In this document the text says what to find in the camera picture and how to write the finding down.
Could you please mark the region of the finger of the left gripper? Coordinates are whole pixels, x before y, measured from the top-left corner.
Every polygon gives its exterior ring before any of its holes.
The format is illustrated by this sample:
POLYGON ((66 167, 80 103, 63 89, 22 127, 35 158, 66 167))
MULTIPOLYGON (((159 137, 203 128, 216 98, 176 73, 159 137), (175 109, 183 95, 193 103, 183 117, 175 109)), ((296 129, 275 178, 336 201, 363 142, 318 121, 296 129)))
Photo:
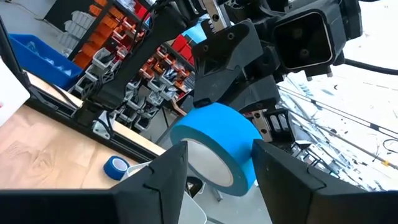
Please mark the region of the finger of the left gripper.
POLYGON ((269 109, 280 100, 273 76, 264 77, 248 86, 232 100, 231 107, 240 113, 269 109))
POLYGON ((193 105, 230 104, 244 90, 238 79, 245 66, 263 55, 261 42, 250 20, 227 27, 194 46, 195 87, 193 105))

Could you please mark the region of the dark blue tape roll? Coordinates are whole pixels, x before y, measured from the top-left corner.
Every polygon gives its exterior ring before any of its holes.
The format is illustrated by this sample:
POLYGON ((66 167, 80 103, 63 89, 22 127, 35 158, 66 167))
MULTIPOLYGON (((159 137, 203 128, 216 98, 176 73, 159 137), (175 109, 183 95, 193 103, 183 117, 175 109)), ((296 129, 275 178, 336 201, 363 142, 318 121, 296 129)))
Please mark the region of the dark blue tape roll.
POLYGON ((119 156, 111 156, 103 166, 104 173, 113 180, 121 180, 128 168, 129 163, 119 156))

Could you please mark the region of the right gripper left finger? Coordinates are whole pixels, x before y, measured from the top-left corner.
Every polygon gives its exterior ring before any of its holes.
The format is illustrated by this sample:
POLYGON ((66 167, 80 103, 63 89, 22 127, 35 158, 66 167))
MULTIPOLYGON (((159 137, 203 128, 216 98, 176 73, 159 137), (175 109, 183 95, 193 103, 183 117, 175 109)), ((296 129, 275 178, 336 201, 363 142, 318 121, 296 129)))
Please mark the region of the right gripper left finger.
POLYGON ((187 179, 188 150, 180 142, 111 188, 112 224, 177 224, 187 179))

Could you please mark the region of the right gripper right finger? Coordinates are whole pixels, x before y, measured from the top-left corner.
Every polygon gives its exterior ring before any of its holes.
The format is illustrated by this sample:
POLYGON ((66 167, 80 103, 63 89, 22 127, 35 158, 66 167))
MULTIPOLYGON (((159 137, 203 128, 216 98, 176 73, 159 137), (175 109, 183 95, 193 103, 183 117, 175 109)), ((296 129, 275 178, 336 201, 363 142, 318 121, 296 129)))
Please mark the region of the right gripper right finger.
POLYGON ((368 224, 362 189, 258 139, 252 160, 273 224, 368 224))

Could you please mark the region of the light blue tape roll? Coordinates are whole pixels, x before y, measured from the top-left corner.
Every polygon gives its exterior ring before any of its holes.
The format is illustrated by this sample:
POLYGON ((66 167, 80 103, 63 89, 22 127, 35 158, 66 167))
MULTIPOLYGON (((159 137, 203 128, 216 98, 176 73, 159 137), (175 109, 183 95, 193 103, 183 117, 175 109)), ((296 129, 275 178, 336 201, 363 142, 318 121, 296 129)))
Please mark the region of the light blue tape roll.
POLYGON ((262 139, 241 113, 219 103, 191 110, 171 129, 173 145, 188 145, 188 166, 206 184, 220 192, 243 196, 256 175, 252 144, 262 139))

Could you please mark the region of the blue storage bin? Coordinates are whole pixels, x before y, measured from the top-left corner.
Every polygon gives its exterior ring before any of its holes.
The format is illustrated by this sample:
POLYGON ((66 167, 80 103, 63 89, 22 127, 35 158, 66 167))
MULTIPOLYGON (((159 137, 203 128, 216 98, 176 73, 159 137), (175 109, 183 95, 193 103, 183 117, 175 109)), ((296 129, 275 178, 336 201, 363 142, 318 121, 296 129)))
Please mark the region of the blue storage bin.
POLYGON ((51 46, 30 34, 9 34, 20 66, 35 76, 68 90, 82 69, 51 46))

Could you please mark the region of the black table frame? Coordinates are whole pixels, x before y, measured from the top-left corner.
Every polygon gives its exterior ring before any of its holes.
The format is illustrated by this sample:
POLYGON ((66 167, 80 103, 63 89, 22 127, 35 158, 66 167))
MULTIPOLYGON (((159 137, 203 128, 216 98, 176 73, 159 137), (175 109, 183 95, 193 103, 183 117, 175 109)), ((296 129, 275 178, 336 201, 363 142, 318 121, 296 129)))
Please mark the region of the black table frame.
POLYGON ((13 51, 6 26, 0 17, 0 56, 7 68, 27 88, 30 98, 25 105, 36 110, 47 117, 62 123, 63 125, 83 134, 109 148, 119 152, 137 162, 148 162, 154 160, 158 153, 154 146, 144 146, 136 138, 131 139, 120 133, 115 133, 111 139, 107 140, 94 134, 89 128, 76 123, 71 115, 73 113, 72 103, 64 103, 47 91, 31 83, 26 72, 24 72, 17 61, 13 51))

